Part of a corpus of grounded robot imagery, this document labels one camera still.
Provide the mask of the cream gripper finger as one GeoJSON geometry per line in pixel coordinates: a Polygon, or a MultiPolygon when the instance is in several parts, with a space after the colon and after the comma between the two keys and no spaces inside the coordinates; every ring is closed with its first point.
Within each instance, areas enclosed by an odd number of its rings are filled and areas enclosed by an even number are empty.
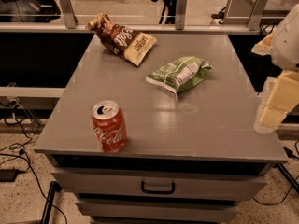
{"type": "Polygon", "coordinates": [[[283,71],[268,77],[260,98],[253,128],[257,133],[271,133],[299,104],[299,73],[283,71]]]}
{"type": "Polygon", "coordinates": [[[261,56],[270,55],[272,53],[273,38],[274,38],[273,33],[267,35],[263,40],[255,44],[251,49],[251,51],[254,54],[261,55],[261,56]]]}

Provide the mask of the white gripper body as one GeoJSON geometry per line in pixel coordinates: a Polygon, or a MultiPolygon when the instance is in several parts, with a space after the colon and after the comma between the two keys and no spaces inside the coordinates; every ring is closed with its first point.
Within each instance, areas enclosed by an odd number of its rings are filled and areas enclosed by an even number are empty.
{"type": "Polygon", "coordinates": [[[299,4],[295,5],[274,32],[272,63],[284,70],[299,71],[299,4]]]}

